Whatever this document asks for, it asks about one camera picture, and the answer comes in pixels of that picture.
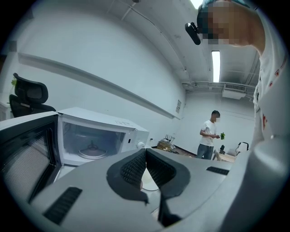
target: chair headrest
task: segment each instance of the chair headrest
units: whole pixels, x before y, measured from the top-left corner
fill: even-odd
[[[26,102],[43,104],[48,99],[48,90],[46,86],[40,82],[26,80],[17,73],[13,76],[17,82],[15,85],[15,94]]]

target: neck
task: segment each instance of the neck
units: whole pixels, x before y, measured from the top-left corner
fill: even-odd
[[[252,16],[249,17],[249,44],[252,45],[261,56],[265,50],[266,37],[262,21],[256,12],[251,12]]]

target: white wall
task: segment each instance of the white wall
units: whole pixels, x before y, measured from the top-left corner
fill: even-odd
[[[90,7],[42,1],[33,8],[34,19],[17,38],[17,53],[9,53],[0,76],[0,92],[11,89],[12,74],[44,83],[49,98],[45,103],[57,110],[73,106],[127,118],[150,131],[151,145],[167,133],[174,133],[185,103],[185,91],[165,58],[135,29],[118,19]],[[45,59],[46,66],[56,62],[63,70],[87,73],[108,86],[116,85],[126,94],[138,96],[155,110],[43,69],[37,62],[32,67],[19,55]],[[175,112],[177,101],[181,112]]]
[[[188,94],[174,144],[197,154],[202,124],[209,120],[211,113],[218,110],[221,121],[217,123],[217,133],[225,133],[225,140],[214,139],[214,149],[222,145],[225,151],[236,148],[239,142],[251,145],[254,128],[254,104],[249,99],[235,100],[224,98],[216,93]]]

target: ceiling light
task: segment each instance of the ceiling light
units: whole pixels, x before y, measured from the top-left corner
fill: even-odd
[[[194,5],[195,9],[198,9],[199,6],[202,4],[203,0],[190,0]]]
[[[219,82],[221,71],[221,56],[219,51],[212,51],[213,56],[213,82]]]

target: jeans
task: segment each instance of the jeans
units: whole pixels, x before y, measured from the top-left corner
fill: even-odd
[[[210,147],[210,146],[206,146],[206,145],[203,145],[203,144],[200,144],[198,146],[198,154],[196,156],[196,158],[200,158],[202,156],[204,156],[204,158],[206,160],[211,160],[212,159],[212,155],[213,155],[213,147]]]

